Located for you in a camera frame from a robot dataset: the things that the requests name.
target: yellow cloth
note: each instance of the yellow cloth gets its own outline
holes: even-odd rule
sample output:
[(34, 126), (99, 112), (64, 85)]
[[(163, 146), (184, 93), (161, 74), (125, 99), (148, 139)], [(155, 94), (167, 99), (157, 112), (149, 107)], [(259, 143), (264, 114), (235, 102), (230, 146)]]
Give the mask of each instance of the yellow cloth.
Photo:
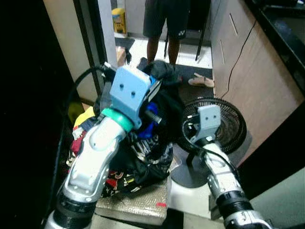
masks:
[(86, 121), (88, 118), (91, 118), (95, 116), (94, 112), (93, 112), (93, 107), (89, 107), (84, 113), (82, 113), (80, 116), (77, 117), (75, 123), (74, 123), (74, 127), (82, 124), (84, 121)]

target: wooden cabinet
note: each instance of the wooden cabinet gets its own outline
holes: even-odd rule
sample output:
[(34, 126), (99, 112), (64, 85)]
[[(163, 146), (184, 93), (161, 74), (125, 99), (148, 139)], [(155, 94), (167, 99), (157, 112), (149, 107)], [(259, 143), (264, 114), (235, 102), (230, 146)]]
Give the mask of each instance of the wooden cabinet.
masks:
[(255, 18), (242, 0), (220, 2), (211, 36), (217, 97), (228, 90), (230, 70), (254, 22)]
[(221, 97), (228, 91), (230, 72), (236, 63), (223, 99), (241, 111), (252, 135), (245, 160), (304, 97), (260, 25), (256, 22), (251, 30), (255, 19), (244, 2), (221, 4), (218, 14), (223, 14), (216, 16), (212, 31), (215, 92)]

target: person's leg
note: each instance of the person's leg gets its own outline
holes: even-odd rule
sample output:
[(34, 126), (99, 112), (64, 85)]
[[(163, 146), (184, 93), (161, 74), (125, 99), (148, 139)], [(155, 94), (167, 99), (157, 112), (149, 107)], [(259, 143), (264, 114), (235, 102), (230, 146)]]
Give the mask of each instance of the person's leg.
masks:
[(143, 34), (148, 37), (147, 63), (154, 61), (165, 22), (163, 0), (146, 0)]
[(171, 64), (176, 64), (180, 40), (186, 34), (189, 7), (190, 0), (167, 1), (168, 55)]
[(158, 44), (159, 44), (159, 38), (160, 36), (151, 37), (148, 39), (147, 43), (147, 64), (150, 64), (154, 61), (154, 58), (156, 57), (156, 53), (158, 50)]
[(175, 37), (170, 37), (168, 45), (168, 57), (171, 64), (176, 64), (179, 48), (180, 40)]

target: black cable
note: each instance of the black cable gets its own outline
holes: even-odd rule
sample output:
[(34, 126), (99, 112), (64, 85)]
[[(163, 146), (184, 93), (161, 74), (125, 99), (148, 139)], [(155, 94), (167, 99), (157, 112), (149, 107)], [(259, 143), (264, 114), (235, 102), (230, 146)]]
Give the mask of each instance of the black cable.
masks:
[(252, 28), (250, 29), (250, 31), (249, 31), (249, 33), (248, 33), (248, 35), (247, 35), (247, 37), (246, 37), (246, 40), (244, 41), (244, 43), (243, 43), (243, 45), (242, 45), (242, 48), (241, 48), (241, 50), (240, 50), (240, 53), (239, 53), (239, 55), (238, 55), (238, 57), (237, 57), (237, 60), (236, 60), (235, 64), (233, 65), (233, 67), (232, 67), (232, 69), (231, 69), (231, 71), (230, 71), (229, 82), (228, 82), (228, 90), (223, 94), (223, 96), (220, 97), (221, 99), (222, 99), (226, 94), (228, 94), (228, 92), (229, 92), (229, 90), (230, 90), (230, 81), (231, 81), (232, 72), (233, 72), (233, 70), (234, 70), (234, 68), (235, 68), (235, 66), (236, 66), (236, 64), (237, 64), (237, 62), (239, 61), (240, 56), (242, 55), (244, 46), (246, 45), (247, 40), (248, 40), (248, 38), (250, 37), (251, 31), (253, 30), (255, 24), (256, 24), (256, 20), (255, 20), (255, 22), (254, 22)]
[(219, 158), (221, 158), (231, 169), (232, 173), (234, 174), (236, 180), (240, 183), (240, 176), (239, 176), (239, 172), (237, 170), (237, 168), (229, 161), (227, 161), (223, 156), (219, 155), (218, 153), (215, 153), (213, 151), (210, 151), (208, 149), (204, 149), (204, 151), (206, 151), (207, 153), (210, 154), (214, 154), (215, 156), (218, 156)]
[(57, 172), (58, 172), (58, 164), (59, 164), (59, 159), (60, 159), (60, 155), (61, 155), (61, 145), (62, 145), (62, 141), (63, 141), (63, 135), (64, 135), (65, 126), (66, 126), (66, 123), (67, 123), (67, 115), (68, 115), (68, 110), (69, 110), (69, 104), (70, 104), (70, 102), (73, 99), (73, 95), (74, 95), (74, 93), (76, 91), (76, 88), (81, 83), (81, 81), (84, 78), (86, 78), (86, 76), (88, 76), (90, 73), (95, 72), (97, 70), (101, 71), (103, 73), (106, 69), (107, 69), (107, 67), (105, 67), (105, 66), (94, 66), (94, 67), (91, 67), (91, 68), (87, 69), (84, 73), (82, 73), (76, 79), (73, 87), (70, 90), (70, 93), (68, 95), (68, 98), (67, 98), (67, 101), (66, 101), (66, 104), (65, 104), (64, 113), (63, 113), (63, 122), (62, 122), (62, 125), (61, 125), (60, 139), (59, 139), (58, 146), (57, 146), (57, 151), (56, 151), (52, 183), (51, 183), (50, 192), (49, 192), (49, 200), (48, 200), (48, 203), (47, 203), (47, 207), (46, 207), (46, 212), (45, 212), (44, 218), (42, 219), (42, 222), (41, 222), (41, 227), (43, 227), (44, 223), (48, 220), (48, 213), (49, 213), (50, 208), (51, 208), (51, 203), (52, 203), (53, 193), (54, 193), (55, 183), (56, 183), (56, 177), (57, 177)]
[(237, 170), (237, 168), (230, 161), (227, 161), (223, 156), (219, 155), (218, 153), (215, 153), (215, 152), (213, 152), (211, 150), (205, 149), (205, 148), (203, 148), (201, 146), (198, 146), (198, 145), (192, 143), (190, 141), (190, 139), (186, 136), (186, 134), (185, 134), (185, 132), (183, 130), (182, 130), (182, 134), (183, 134), (184, 138), (188, 141), (188, 143), (191, 144), (193, 147), (197, 148), (199, 152), (205, 151), (205, 152), (211, 153), (211, 154), (216, 155), (219, 158), (221, 158), (229, 166), (229, 168), (231, 169), (231, 171), (234, 174), (235, 178), (240, 183), (240, 176), (239, 176), (238, 170)]

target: red tag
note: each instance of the red tag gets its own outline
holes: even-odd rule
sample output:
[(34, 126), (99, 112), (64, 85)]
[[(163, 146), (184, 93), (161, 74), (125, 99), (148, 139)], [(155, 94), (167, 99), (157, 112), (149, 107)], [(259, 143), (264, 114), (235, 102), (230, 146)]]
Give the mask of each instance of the red tag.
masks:
[(165, 203), (160, 203), (160, 202), (158, 202), (158, 203), (156, 204), (156, 206), (157, 206), (157, 207), (166, 207), (166, 204), (165, 204)]

